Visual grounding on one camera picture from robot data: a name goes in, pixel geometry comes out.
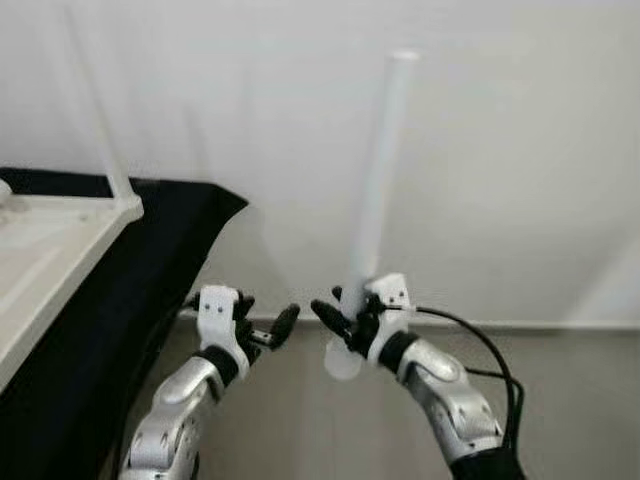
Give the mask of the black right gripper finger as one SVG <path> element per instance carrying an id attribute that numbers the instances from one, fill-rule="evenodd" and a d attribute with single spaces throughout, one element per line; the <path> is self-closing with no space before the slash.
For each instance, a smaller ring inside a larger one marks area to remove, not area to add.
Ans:
<path id="1" fill-rule="evenodd" d="M 333 303 L 324 300 L 312 300 L 311 311 L 330 332 L 342 340 L 351 340 L 353 334 L 352 321 Z"/>

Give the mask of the white plastic table top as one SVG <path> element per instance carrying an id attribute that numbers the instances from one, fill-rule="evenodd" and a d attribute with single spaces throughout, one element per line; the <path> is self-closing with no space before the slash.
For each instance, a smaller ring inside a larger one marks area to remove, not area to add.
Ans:
<path id="1" fill-rule="evenodd" d="M 0 394 L 125 227 L 141 197 L 19 195 L 0 180 Z"/>

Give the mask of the black tablecloth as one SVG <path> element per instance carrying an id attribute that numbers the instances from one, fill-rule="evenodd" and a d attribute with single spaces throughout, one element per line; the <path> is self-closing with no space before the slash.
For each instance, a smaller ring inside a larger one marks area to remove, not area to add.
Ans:
<path id="1" fill-rule="evenodd" d="M 0 480 L 97 480 L 216 239 L 247 200 L 132 178 L 143 215 L 106 250 L 0 392 Z"/>

